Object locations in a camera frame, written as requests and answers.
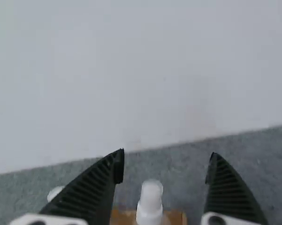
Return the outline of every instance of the white wall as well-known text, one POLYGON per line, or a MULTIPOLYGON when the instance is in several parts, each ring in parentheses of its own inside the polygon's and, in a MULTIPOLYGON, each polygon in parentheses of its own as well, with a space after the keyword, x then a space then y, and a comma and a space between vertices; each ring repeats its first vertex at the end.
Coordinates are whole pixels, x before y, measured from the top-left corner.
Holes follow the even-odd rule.
POLYGON ((282 0, 0 1, 0 173, 282 124, 282 0))

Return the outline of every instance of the wooden block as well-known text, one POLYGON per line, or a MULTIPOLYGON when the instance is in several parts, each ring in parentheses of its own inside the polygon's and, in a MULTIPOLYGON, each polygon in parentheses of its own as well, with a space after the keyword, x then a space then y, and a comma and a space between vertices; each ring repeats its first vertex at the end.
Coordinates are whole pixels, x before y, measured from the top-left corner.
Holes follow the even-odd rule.
MULTIPOLYGON (((187 225, 185 213, 179 211, 164 212, 172 225, 187 225)), ((133 225, 136 220, 136 211, 112 210, 110 225, 133 225)))

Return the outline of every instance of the ribbed rubber pad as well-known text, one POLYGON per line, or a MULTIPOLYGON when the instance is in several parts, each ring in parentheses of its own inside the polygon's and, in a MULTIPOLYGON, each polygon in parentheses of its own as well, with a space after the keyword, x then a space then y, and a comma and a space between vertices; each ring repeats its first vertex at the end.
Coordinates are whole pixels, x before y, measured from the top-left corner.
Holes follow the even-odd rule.
POLYGON ((216 212, 267 225, 260 206, 233 167, 219 154, 210 159, 206 183, 209 184, 204 212, 216 212))
POLYGON ((124 150, 119 149, 76 177, 40 213, 109 225, 115 185, 123 181, 123 172, 124 150))

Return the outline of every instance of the white bottle cap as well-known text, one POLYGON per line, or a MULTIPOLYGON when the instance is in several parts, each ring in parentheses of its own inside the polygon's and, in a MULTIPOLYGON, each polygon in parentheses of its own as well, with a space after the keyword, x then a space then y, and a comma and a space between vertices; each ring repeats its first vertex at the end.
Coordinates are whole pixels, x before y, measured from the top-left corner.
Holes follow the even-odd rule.
POLYGON ((48 193, 48 195, 47 195, 47 201, 48 201, 48 202, 51 202, 52 199, 53 199, 54 197, 56 197, 56 196, 58 195, 58 193, 60 193, 60 192, 63 190, 64 187, 65 187, 65 186, 57 186, 57 187, 55 187, 53 190, 51 190, 51 191, 48 193))
POLYGON ((140 200, 137 205, 138 225, 159 225, 163 216, 163 185, 158 180, 146 180, 142 184, 140 200))

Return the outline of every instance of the gray carpet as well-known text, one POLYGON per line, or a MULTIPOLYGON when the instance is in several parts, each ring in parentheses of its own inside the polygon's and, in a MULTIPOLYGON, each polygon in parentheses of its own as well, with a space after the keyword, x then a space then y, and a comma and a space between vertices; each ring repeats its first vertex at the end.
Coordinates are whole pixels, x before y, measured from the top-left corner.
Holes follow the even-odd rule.
MULTIPOLYGON (((240 173, 269 223, 282 225, 282 127, 126 154, 125 179, 116 189, 114 205, 135 209, 141 183, 157 178, 164 185, 164 207, 183 210, 190 225, 199 224, 213 151, 240 173)), ((94 161, 0 175, 0 225, 23 213, 38 212, 53 187, 67 184, 94 161)))

